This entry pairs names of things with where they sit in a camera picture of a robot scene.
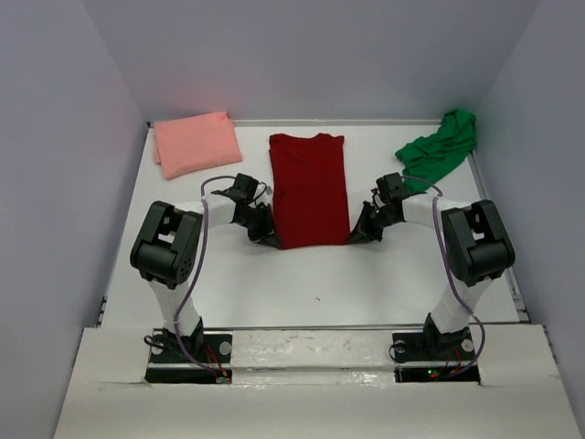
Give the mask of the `red t shirt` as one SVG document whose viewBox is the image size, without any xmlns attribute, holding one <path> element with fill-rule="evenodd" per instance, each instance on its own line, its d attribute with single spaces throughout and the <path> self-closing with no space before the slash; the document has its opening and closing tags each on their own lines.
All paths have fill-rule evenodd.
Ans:
<svg viewBox="0 0 585 439">
<path fill-rule="evenodd" d="M 342 135 L 273 134 L 273 217 L 283 250 L 342 245 L 350 233 Z"/>
</svg>

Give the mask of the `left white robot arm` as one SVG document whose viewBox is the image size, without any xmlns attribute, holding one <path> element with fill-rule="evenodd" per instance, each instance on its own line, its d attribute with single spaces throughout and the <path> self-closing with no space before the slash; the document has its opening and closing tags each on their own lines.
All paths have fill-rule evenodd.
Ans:
<svg viewBox="0 0 585 439">
<path fill-rule="evenodd" d="M 205 346 L 204 323 L 192 294 L 202 273 L 209 231 L 236 224 L 249 241 L 280 248 L 271 205 L 225 189 L 180 206 L 154 202 L 147 211 L 130 254 L 130 264 L 151 287 L 164 319 L 162 334 L 150 346 L 172 350 L 198 363 Z"/>
</svg>

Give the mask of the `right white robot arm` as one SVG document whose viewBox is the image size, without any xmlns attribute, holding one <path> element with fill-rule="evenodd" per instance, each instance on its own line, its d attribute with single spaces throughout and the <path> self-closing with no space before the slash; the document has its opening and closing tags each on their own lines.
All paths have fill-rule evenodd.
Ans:
<svg viewBox="0 0 585 439">
<path fill-rule="evenodd" d="M 492 281 L 514 264 L 515 250 L 493 201 L 465 204 L 430 194 L 389 198 L 380 207 L 364 202 L 346 243 L 381 241 L 384 229 L 399 223 L 435 232 L 447 286 L 423 329 L 395 335 L 388 353 L 400 364 L 441 361 L 472 340 L 475 308 Z"/>
</svg>

